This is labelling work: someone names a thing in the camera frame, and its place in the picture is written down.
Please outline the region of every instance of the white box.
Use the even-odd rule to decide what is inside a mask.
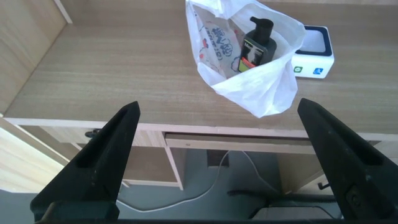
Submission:
[[[303,46],[292,57],[296,77],[325,78],[335,62],[327,27],[305,26]]]

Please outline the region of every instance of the wooden wall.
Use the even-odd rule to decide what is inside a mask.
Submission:
[[[0,1],[0,116],[65,24],[53,0]]]
[[[0,189],[40,192],[63,168],[45,150],[50,149],[0,118]]]

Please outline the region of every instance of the bottle label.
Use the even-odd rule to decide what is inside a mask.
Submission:
[[[260,65],[264,51],[248,40],[244,40],[238,70],[245,72],[250,68]]]

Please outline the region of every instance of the green logo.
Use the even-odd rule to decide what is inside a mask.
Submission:
[[[300,66],[296,66],[296,67],[294,67],[294,69],[293,69],[293,71],[294,71],[295,73],[300,73],[302,70],[303,70],[303,67],[300,67]]]

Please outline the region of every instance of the white cable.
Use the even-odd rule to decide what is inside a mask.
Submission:
[[[163,210],[163,209],[168,209],[168,208],[172,208],[172,207],[177,206],[177,205],[181,205],[181,204],[183,204],[183,203],[185,203],[185,202],[192,202],[192,201],[194,201],[194,200],[197,200],[197,199],[199,199],[199,198],[202,198],[202,197],[205,196],[208,192],[210,192],[210,191],[213,189],[213,187],[216,185],[217,180],[218,180],[218,176],[219,176],[219,174],[220,174],[221,165],[223,164],[223,161],[224,161],[226,155],[228,155],[229,152],[230,152],[230,151],[227,151],[226,154],[225,154],[225,155],[223,156],[223,158],[221,159],[220,164],[219,164],[219,166],[218,166],[216,179],[214,180],[214,182],[213,182],[213,184],[211,185],[211,187],[210,187],[209,189],[207,189],[205,192],[203,192],[202,194],[200,194],[200,195],[198,195],[198,196],[196,196],[196,197],[193,197],[193,198],[190,198],[190,199],[185,199],[185,200],[182,200],[182,201],[173,203],[173,204],[171,204],[171,205],[166,205],[166,206],[164,206],[164,207],[153,208],[153,209],[148,209],[148,210],[141,210],[141,209],[138,209],[138,208],[134,208],[134,207],[132,207],[131,205],[126,204],[125,202],[121,201],[120,199],[117,199],[116,201],[119,202],[120,204],[124,205],[125,207],[130,208],[131,210],[134,210],[134,211],[136,211],[136,212],[147,213],[147,212],[161,211],[161,210]],[[257,170],[256,165],[254,164],[253,160],[249,157],[249,155],[248,155],[246,152],[244,152],[244,151],[242,151],[242,152],[243,152],[243,153],[246,155],[246,157],[249,159],[249,161],[250,161],[250,163],[252,164],[254,170],[256,171],[256,174],[257,174],[258,178],[259,178],[263,183],[265,183],[265,185],[266,185],[267,187],[269,187],[269,188],[272,189],[273,191],[279,193],[275,188],[273,188],[271,185],[269,185],[268,182],[266,182],[266,181],[260,176],[260,174],[259,174],[259,172],[258,172],[258,170]]]
[[[275,193],[278,193],[278,194],[279,194],[279,191],[277,191],[275,188],[273,188],[273,186],[271,186],[270,184],[268,184],[268,182],[267,182],[266,180],[264,180],[264,179],[260,176],[260,173],[259,173],[259,171],[257,170],[257,167],[256,167],[256,165],[254,164],[253,160],[250,158],[250,156],[249,156],[245,151],[242,151],[242,152],[243,152],[243,154],[245,154],[246,157],[249,159],[250,163],[252,164],[252,166],[253,166],[253,168],[254,168],[254,171],[256,171],[256,174],[257,174],[258,178],[259,178],[267,187],[269,187],[269,188],[270,188],[271,190],[273,190]]]

